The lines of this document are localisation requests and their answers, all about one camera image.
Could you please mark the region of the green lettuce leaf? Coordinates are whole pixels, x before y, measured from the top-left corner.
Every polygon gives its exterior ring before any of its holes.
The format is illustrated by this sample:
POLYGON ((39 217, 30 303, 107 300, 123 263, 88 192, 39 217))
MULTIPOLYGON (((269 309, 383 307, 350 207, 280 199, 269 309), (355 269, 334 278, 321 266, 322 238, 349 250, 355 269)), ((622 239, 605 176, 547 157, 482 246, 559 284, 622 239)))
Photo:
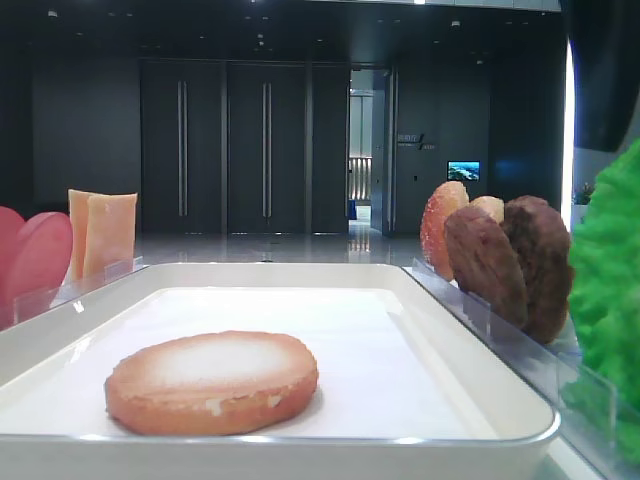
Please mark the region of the green lettuce leaf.
POLYGON ((565 401, 598 428, 616 429, 623 458, 639 462, 639 145, 597 178, 572 235, 569 296, 582 363, 590 375, 567 385, 565 401))

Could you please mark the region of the inner brown meat patty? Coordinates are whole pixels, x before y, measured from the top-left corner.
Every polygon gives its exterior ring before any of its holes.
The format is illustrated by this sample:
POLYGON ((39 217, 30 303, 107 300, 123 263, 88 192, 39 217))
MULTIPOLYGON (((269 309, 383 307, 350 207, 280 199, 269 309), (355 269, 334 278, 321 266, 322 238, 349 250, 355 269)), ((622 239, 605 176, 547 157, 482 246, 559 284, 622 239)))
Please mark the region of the inner brown meat patty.
POLYGON ((528 321, 524 276, 501 226, 481 208, 469 205, 446 219, 444 237, 458 287, 523 329, 528 321))

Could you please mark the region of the bread slice on tray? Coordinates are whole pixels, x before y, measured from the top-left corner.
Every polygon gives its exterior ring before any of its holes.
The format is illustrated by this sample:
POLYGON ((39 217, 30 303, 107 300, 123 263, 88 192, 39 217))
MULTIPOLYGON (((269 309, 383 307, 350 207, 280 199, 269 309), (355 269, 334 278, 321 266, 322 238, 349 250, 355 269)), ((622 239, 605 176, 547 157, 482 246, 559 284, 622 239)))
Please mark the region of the bread slice on tray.
POLYGON ((245 434, 303 412, 318 378, 314 355, 293 336, 200 334, 122 359, 104 384, 106 410, 142 435, 245 434))

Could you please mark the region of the inner orange cheese slice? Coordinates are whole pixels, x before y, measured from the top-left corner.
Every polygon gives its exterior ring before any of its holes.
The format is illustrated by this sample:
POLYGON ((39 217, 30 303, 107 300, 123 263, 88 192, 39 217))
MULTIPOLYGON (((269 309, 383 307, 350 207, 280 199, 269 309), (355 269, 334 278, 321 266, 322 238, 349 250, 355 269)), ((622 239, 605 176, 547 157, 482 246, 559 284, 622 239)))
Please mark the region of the inner orange cheese slice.
POLYGON ((136 193, 88 198, 84 277, 103 273, 113 264, 133 263, 137 199, 136 193))

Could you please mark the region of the orange cheese slice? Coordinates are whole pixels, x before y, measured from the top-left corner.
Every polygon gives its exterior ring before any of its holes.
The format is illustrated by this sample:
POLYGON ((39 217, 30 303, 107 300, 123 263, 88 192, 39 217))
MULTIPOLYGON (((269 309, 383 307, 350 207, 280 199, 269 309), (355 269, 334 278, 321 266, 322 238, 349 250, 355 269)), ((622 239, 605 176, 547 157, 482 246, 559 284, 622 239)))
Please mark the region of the orange cheese slice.
POLYGON ((73 281, 79 281, 97 272, 97 208, 98 203, 106 198, 106 194, 68 190, 69 218, 73 235, 70 275, 73 281))
POLYGON ((136 193, 88 198, 84 277, 103 273, 113 264, 133 263, 137 199, 136 193))

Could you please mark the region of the outer orange cheese slice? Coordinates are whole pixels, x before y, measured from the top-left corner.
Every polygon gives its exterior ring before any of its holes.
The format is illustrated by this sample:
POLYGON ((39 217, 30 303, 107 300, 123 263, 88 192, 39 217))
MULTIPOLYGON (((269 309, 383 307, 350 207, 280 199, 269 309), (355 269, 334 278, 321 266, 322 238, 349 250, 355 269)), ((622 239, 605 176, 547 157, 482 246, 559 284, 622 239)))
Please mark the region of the outer orange cheese slice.
POLYGON ((97 272, 97 208, 98 203, 106 198, 106 194, 68 190, 69 218, 73 235, 70 275, 73 281, 79 281, 97 272))

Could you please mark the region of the dark double doors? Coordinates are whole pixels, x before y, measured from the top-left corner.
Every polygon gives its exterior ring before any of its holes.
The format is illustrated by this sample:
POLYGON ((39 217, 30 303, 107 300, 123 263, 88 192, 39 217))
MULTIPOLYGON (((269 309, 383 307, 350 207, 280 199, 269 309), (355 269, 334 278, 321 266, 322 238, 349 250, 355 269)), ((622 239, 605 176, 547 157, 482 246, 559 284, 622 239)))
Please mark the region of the dark double doors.
POLYGON ((344 64, 144 61, 144 231, 345 232, 349 80, 344 64))

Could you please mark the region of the sesame bun top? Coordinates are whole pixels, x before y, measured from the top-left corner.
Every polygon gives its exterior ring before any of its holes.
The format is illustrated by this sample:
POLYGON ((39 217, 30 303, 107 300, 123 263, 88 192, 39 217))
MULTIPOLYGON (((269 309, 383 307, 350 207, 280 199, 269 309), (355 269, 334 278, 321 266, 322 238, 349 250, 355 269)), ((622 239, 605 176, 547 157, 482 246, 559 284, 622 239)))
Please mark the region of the sesame bun top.
POLYGON ((420 242, 426 261, 446 281, 453 279, 444 236, 446 219, 469 204, 466 187, 460 181, 447 181, 428 199, 420 226, 420 242))

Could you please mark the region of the white rectangular tray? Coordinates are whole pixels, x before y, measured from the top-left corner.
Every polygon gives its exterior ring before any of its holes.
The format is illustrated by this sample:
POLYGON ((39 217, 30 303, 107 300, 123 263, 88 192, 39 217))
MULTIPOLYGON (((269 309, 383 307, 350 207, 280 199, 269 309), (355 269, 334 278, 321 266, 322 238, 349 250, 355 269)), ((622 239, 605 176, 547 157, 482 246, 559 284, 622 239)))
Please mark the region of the white rectangular tray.
POLYGON ((389 265, 149 266, 1 335, 5 479, 531 479, 559 411, 389 265), (149 345, 225 330, 304 342, 319 385, 249 436, 142 437, 103 384, 149 345))

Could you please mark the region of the plain bun slice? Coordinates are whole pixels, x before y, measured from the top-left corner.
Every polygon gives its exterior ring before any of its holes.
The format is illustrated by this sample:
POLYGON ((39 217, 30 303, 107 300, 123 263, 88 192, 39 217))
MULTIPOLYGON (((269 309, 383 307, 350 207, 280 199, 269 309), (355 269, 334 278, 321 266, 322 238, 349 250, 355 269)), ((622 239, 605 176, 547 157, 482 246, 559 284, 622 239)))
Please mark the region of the plain bun slice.
POLYGON ((504 201, 500 198, 480 196, 472 200, 470 205, 482 209, 498 224, 504 221, 504 201))

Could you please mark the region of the small wall screen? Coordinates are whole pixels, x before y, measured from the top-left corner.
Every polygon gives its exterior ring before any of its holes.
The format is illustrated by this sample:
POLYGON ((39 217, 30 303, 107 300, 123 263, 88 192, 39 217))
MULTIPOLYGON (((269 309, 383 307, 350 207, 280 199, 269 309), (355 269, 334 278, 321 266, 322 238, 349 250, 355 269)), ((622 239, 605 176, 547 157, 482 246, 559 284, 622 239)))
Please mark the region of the small wall screen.
POLYGON ((480 163, 477 161, 450 161, 447 167, 449 181, 478 181, 480 163))

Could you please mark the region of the left clear acrylic rail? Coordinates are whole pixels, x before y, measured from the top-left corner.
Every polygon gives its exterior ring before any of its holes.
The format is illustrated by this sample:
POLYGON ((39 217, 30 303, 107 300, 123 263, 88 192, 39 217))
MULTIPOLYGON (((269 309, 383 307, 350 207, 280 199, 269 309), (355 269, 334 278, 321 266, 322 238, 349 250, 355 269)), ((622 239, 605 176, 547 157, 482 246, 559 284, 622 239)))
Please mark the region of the left clear acrylic rail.
POLYGON ((136 257, 132 261, 119 261, 108 265, 102 273, 91 277, 71 280, 69 276, 66 276, 59 287, 40 288, 21 294, 7 306, 1 307, 1 330, 30 320, 63 303, 75 301, 82 295, 109 285, 144 267, 143 258, 136 257))

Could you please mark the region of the clear acrylic rail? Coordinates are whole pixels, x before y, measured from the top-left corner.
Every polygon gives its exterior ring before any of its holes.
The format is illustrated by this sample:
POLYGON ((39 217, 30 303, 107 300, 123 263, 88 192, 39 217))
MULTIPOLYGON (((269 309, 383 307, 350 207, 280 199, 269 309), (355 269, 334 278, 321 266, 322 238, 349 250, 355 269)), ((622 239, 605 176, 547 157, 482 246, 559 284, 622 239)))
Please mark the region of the clear acrylic rail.
POLYGON ((136 257, 132 261, 119 261, 108 265, 102 273, 91 277, 71 280, 69 276, 66 276, 59 287, 40 288, 21 294, 7 306, 1 307, 1 330, 30 320, 63 303, 75 301, 82 295, 109 285, 144 267, 143 258, 136 257))
POLYGON ((586 366, 576 338, 544 346, 496 315, 478 296, 445 281, 426 261, 415 258, 411 274, 457 321, 596 433, 608 449, 633 464, 639 462, 639 411, 622 399, 619 387, 586 366))

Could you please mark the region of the right clear acrylic rail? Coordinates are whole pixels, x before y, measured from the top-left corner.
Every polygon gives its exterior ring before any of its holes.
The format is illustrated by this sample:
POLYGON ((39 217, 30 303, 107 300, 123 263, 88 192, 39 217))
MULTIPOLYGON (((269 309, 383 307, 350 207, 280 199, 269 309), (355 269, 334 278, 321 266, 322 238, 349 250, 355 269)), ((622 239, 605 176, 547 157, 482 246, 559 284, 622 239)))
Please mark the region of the right clear acrylic rail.
POLYGON ((496 315, 478 296, 445 281, 426 261, 415 258, 411 274, 457 321, 596 433, 608 449, 633 464, 639 462, 639 411, 622 399, 619 387, 586 366, 576 338, 544 346, 496 315))

